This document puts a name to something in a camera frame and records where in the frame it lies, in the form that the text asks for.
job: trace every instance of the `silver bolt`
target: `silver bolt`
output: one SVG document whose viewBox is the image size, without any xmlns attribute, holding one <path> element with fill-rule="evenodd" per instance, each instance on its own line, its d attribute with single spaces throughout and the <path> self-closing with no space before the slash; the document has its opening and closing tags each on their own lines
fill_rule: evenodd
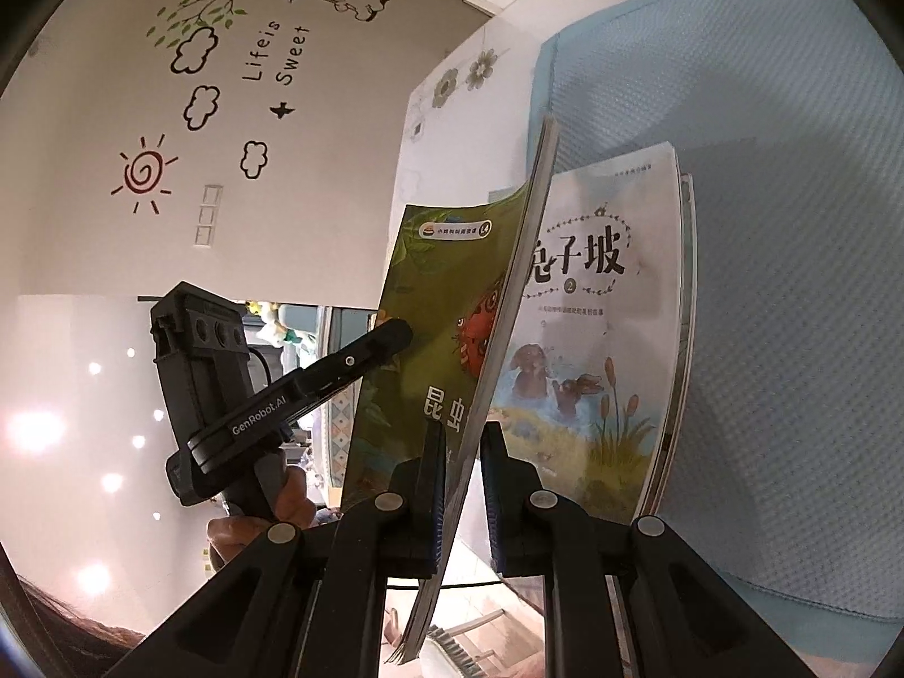
<svg viewBox="0 0 904 678">
<path fill-rule="evenodd" d="M 402 502 L 405 501 L 401 498 L 400 494 L 396 494 L 395 492 L 384 492 L 383 494 L 377 495 L 377 498 L 373 501 L 373 506 L 383 512 L 392 512 L 393 510 L 399 509 Z"/>
<path fill-rule="evenodd" d="M 295 526 L 288 523 L 277 523 L 267 531 L 271 543 L 282 545 L 295 540 Z"/>
<path fill-rule="evenodd" d="M 666 532 L 666 524 L 658 517 L 648 515 L 637 521 L 637 529 L 650 538 L 658 538 Z"/>
<path fill-rule="evenodd" d="M 531 505 L 539 507 L 541 510 L 549 510 L 557 505 L 559 498 L 555 493 L 546 489 L 538 489 L 531 494 Z"/>
</svg>

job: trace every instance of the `hair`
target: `hair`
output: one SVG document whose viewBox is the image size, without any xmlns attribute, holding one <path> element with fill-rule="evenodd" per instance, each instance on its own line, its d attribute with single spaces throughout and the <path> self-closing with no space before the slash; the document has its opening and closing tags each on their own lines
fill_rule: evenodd
<svg viewBox="0 0 904 678">
<path fill-rule="evenodd" d="M 85 618 L 37 586 L 19 579 L 39 621 L 78 678 L 101 678 L 144 636 Z"/>
</svg>

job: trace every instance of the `blue textured cloth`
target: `blue textured cloth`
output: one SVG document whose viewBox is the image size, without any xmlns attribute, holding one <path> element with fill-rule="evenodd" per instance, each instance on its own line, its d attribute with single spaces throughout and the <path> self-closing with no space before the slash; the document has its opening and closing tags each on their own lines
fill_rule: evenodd
<svg viewBox="0 0 904 678">
<path fill-rule="evenodd" d="M 904 75 L 892 56 L 851 0 L 632 0 L 544 45 L 533 135 L 546 110 L 562 124 L 558 171 L 669 141 L 693 174 L 696 340 L 663 518 L 801 619 L 819 605 L 893 636 Z M 871 658 L 853 655 L 862 639 L 842 643 L 838 657 Z"/>
</svg>

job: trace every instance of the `sun decal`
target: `sun decal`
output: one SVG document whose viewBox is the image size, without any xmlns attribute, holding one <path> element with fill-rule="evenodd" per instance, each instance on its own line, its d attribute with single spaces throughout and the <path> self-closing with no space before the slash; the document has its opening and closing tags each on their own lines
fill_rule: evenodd
<svg viewBox="0 0 904 678">
<path fill-rule="evenodd" d="M 110 192 L 110 196 L 116 196 L 122 189 L 129 189 L 136 195 L 137 201 L 134 203 L 132 213 L 138 213 L 138 207 L 141 206 L 143 198 L 150 198 L 151 208 L 157 216 L 160 215 L 160 208 L 157 207 L 157 200 L 152 198 L 154 192 L 168 196 L 172 192 L 169 189 L 160 187 L 160 181 L 164 177 L 164 169 L 167 165 L 176 162 L 178 158 L 170 158 L 166 160 L 163 153 L 160 153 L 160 146 L 164 143 L 166 135 L 160 135 L 155 150 L 148 150 L 147 140 L 141 138 L 141 153 L 134 158 L 128 157 L 125 153 L 119 153 L 125 161 L 125 168 L 122 171 L 123 183 L 118 188 Z"/>
</svg>

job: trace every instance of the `gray flower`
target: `gray flower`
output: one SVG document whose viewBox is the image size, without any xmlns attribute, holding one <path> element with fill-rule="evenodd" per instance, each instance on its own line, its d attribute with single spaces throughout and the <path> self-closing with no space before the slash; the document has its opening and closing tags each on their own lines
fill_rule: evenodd
<svg viewBox="0 0 904 678">
<path fill-rule="evenodd" d="M 484 82 L 493 75 L 493 65 L 499 61 L 499 56 L 493 49 L 483 51 L 477 60 L 471 64 L 471 73 L 467 75 L 467 90 L 479 89 Z"/>
<path fill-rule="evenodd" d="M 440 107 L 446 103 L 446 99 L 451 97 L 456 86 L 458 86 L 458 69 L 451 68 L 443 74 L 440 83 L 438 83 L 433 90 L 433 106 L 440 109 Z"/>
</svg>

